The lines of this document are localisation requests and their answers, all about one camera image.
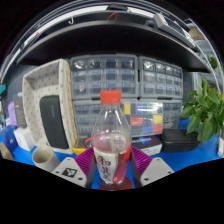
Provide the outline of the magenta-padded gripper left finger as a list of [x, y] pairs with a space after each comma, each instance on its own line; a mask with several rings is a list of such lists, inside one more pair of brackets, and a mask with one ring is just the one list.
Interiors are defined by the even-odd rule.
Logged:
[[93, 149], [89, 148], [75, 158], [66, 157], [52, 173], [78, 186], [90, 188], [95, 174]]

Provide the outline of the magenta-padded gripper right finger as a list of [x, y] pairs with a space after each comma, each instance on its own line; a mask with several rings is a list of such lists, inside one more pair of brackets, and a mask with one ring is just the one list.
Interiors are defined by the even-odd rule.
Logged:
[[135, 147], [131, 149], [131, 168], [136, 187], [143, 187], [173, 173], [162, 158], [152, 158]]

